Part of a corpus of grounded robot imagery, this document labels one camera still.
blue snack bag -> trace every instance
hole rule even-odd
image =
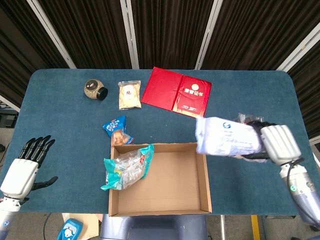
[[[134,138],[126,134],[126,116],[119,116],[102,126],[111,138],[111,146],[130,144]]]

open cardboard box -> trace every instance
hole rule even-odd
[[[120,145],[111,159],[146,147]],[[196,143],[156,143],[146,178],[109,191],[109,216],[207,214],[212,212],[206,155]]]

dark brown curtain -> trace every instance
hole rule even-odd
[[[202,69],[275,70],[319,22],[319,0],[223,1]]]
[[[320,41],[290,69],[310,139],[320,135]]]
[[[139,67],[194,69],[213,0],[132,0]]]
[[[25,0],[0,1],[0,95],[21,106],[32,73],[67,68]]]
[[[131,68],[119,0],[39,2],[77,68]]]

white packaged item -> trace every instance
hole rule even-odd
[[[198,117],[195,137],[199,154],[235,156],[256,154],[263,150],[252,126],[219,117]]]
[[[140,103],[141,81],[120,81],[119,86],[119,110],[141,108]]]

red booklet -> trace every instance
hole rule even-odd
[[[154,67],[142,103],[191,117],[206,112],[211,82]]]

